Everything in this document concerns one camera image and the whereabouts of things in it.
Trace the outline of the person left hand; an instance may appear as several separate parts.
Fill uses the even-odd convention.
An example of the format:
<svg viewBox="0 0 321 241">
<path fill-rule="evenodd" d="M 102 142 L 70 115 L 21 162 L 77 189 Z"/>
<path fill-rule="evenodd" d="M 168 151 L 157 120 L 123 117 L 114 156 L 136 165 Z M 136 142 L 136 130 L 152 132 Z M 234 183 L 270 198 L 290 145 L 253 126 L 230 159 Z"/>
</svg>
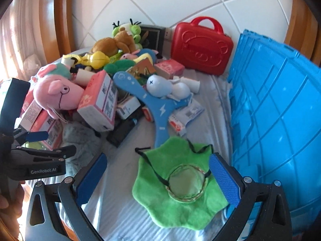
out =
<svg viewBox="0 0 321 241">
<path fill-rule="evenodd" d="M 22 215 L 22 205 L 24 200 L 23 185 L 25 181 L 20 181 L 16 190 L 15 197 L 9 201 L 6 197 L 1 195 L 1 217 L 5 219 L 16 220 Z"/>
</svg>

